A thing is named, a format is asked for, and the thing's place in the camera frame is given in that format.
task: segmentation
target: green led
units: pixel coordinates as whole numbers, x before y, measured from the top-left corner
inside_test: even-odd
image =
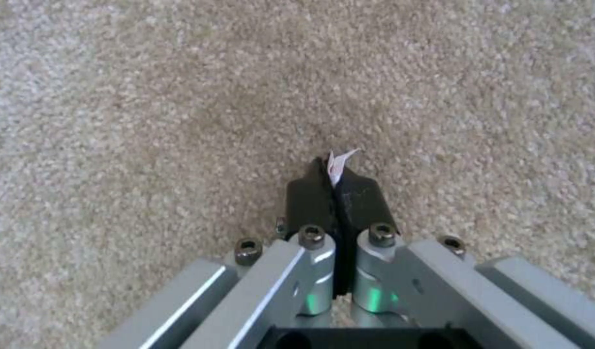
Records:
[[[369,311],[378,311],[381,304],[381,290],[371,288],[369,291]]]
[[[315,311],[317,309],[317,296],[314,294],[306,296],[306,307],[308,307],[308,310],[311,312]]]

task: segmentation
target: beige carpet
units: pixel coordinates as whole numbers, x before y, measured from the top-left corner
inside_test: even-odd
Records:
[[[408,239],[595,300],[595,0],[0,0],[0,347],[95,345],[354,147]]]

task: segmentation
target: white paper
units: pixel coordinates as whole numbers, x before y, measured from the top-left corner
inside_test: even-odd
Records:
[[[330,158],[328,159],[328,176],[330,177],[330,182],[333,188],[336,187],[342,177],[344,163],[358,150],[359,149],[353,149],[350,152],[338,155],[337,157],[334,157],[334,152],[330,151]]]

